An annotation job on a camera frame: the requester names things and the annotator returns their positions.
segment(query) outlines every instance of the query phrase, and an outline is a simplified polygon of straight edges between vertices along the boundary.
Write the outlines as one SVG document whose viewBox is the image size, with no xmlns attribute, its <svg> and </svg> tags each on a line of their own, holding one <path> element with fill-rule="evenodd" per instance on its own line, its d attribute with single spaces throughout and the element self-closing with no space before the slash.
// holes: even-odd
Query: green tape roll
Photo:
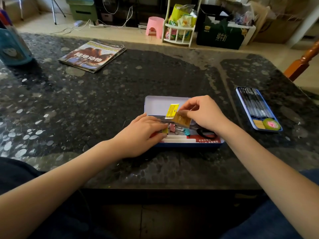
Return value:
<svg viewBox="0 0 319 239">
<path fill-rule="evenodd" d="M 268 130 L 278 131 L 281 128 L 280 124 L 271 118 L 263 120 L 263 125 Z"/>
</svg>

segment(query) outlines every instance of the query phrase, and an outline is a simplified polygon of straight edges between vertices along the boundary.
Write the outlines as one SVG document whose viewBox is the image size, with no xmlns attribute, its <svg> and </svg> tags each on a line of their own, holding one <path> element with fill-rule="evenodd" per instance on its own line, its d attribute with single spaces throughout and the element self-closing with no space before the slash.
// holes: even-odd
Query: book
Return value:
<svg viewBox="0 0 319 239">
<path fill-rule="evenodd" d="M 89 41 L 59 58 L 59 61 L 95 73 L 125 51 L 124 45 L 114 45 L 100 40 L 99 43 Z"/>
</svg>

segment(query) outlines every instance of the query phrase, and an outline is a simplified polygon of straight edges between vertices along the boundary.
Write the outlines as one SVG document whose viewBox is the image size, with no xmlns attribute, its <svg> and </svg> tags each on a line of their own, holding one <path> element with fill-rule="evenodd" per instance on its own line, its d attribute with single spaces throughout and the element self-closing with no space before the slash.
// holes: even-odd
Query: orange wooden post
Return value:
<svg viewBox="0 0 319 239">
<path fill-rule="evenodd" d="M 304 72 L 308 66 L 309 61 L 319 53 L 319 40 L 307 50 L 307 52 L 299 60 L 295 60 L 284 72 L 284 75 L 291 81 L 294 81 Z"/>
</svg>

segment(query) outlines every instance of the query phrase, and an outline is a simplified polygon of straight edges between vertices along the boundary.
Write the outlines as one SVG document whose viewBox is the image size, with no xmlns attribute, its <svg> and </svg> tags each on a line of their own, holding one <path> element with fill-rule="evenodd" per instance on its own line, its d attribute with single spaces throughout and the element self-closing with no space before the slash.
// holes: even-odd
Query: table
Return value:
<svg viewBox="0 0 319 239">
<path fill-rule="evenodd" d="M 230 120 L 293 168 L 319 167 L 318 107 L 259 55 L 123 43 L 128 48 L 124 54 L 91 74 L 58 62 L 87 40 L 22 37 L 37 62 L 0 65 L 2 157 L 48 171 L 115 136 L 143 113 L 147 95 L 208 94 Z M 258 88 L 283 132 L 255 131 L 237 98 L 237 86 Z M 260 189 L 227 144 L 200 150 L 153 148 L 109 166 L 85 187 Z"/>
</svg>

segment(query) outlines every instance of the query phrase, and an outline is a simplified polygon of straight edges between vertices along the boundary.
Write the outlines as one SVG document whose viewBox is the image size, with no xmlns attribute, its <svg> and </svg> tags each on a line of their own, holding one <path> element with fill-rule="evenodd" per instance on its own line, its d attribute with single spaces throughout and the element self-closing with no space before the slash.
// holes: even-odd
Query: black scissors handle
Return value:
<svg viewBox="0 0 319 239">
<path fill-rule="evenodd" d="M 202 137 L 204 137 L 204 138 L 214 139 L 214 138 L 216 137 L 216 134 L 215 134 L 214 132 L 212 132 L 212 131 L 210 131 L 210 130 L 207 130 L 207 129 L 205 129 L 205 128 L 198 128 L 198 129 L 196 130 L 196 132 L 197 132 L 200 136 L 202 136 Z M 208 136 L 204 135 L 203 132 L 210 132 L 213 136 L 212 136 L 212 137 L 208 137 Z"/>
</svg>

